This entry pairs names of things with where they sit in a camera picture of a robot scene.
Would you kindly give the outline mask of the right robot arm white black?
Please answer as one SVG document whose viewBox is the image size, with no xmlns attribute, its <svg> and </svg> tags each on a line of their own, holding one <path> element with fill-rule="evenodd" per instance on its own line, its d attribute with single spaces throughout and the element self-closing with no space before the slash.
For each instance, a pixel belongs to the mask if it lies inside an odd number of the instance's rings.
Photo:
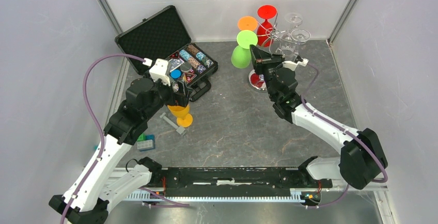
<svg viewBox="0 0 438 224">
<path fill-rule="evenodd" d="M 311 187 L 319 180 L 344 180 L 355 189 L 369 183 L 386 183 L 388 162 L 377 133 L 369 128 L 358 130 L 318 111 L 302 94 L 296 92 L 295 70 L 307 66 L 308 60 L 297 57 L 285 60 L 255 45 L 250 46 L 255 73 L 263 75 L 268 96 L 276 114 L 291 124 L 316 135 L 335 151 L 337 157 L 313 158 L 298 173 L 299 182 Z"/>
</svg>

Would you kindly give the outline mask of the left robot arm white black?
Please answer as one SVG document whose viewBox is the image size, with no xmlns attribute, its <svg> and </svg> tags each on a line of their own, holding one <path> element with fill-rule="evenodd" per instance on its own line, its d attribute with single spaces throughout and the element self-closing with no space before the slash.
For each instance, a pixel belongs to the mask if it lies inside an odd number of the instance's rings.
<svg viewBox="0 0 438 224">
<path fill-rule="evenodd" d="M 140 163 L 133 170 L 106 185 L 118 162 L 137 142 L 148 128 L 148 121 L 165 105 L 187 106 L 189 99 L 178 83 L 179 90 L 164 85 L 161 80 L 153 82 L 139 78 L 126 90 L 126 99 L 110 117 L 103 130 L 104 144 L 100 144 L 92 159 L 62 195 L 54 195 L 49 206 L 61 214 L 61 223 L 105 223 L 109 213 L 136 189 L 157 186 L 162 181 L 162 172 L 151 159 Z"/>
</svg>

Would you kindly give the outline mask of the yellow plastic wine glass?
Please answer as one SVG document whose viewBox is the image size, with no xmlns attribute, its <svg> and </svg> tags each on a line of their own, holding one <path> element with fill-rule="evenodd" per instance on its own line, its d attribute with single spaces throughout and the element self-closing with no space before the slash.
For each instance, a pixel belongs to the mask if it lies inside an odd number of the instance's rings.
<svg viewBox="0 0 438 224">
<path fill-rule="evenodd" d="M 171 106 L 168 105 L 167 108 L 170 110 L 171 114 L 177 118 L 177 124 L 184 128 L 187 128 L 192 125 L 193 117 L 189 113 L 190 106 Z"/>
</svg>

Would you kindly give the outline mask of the green plastic wine glass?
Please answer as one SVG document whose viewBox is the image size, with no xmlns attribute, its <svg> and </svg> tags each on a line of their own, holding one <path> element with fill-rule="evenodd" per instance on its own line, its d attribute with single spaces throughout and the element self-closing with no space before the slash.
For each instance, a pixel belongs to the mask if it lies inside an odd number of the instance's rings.
<svg viewBox="0 0 438 224">
<path fill-rule="evenodd" d="M 251 62 L 250 46 L 257 45 L 257 35 L 251 30 L 242 30 L 237 34 L 237 46 L 231 56 L 231 63 L 238 69 L 244 69 Z"/>
</svg>

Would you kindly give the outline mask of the clear wine glass front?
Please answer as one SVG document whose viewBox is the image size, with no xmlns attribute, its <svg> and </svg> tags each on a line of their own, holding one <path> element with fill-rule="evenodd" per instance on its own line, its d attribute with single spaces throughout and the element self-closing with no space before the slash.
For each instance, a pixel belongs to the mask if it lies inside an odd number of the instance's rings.
<svg viewBox="0 0 438 224">
<path fill-rule="evenodd" d="M 291 37 L 294 43 L 294 50 L 291 60 L 296 60 L 299 56 L 300 47 L 310 39 L 311 34 L 305 29 L 295 29 L 292 31 Z"/>
</svg>

